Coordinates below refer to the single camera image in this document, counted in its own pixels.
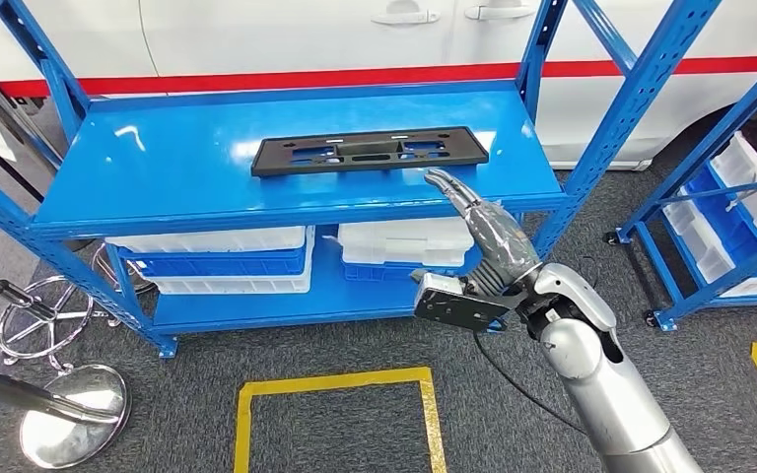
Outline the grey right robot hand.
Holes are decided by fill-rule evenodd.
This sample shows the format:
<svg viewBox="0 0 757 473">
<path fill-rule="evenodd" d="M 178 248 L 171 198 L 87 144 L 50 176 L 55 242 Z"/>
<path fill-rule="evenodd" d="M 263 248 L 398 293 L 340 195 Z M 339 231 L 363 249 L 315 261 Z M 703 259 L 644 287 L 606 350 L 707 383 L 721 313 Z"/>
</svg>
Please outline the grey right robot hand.
<svg viewBox="0 0 757 473">
<path fill-rule="evenodd" d="M 428 169 L 424 179 L 453 205 L 480 248 L 483 259 L 513 283 L 542 264 L 517 220 L 500 204 L 485 200 L 442 169 Z"/>
</svg>

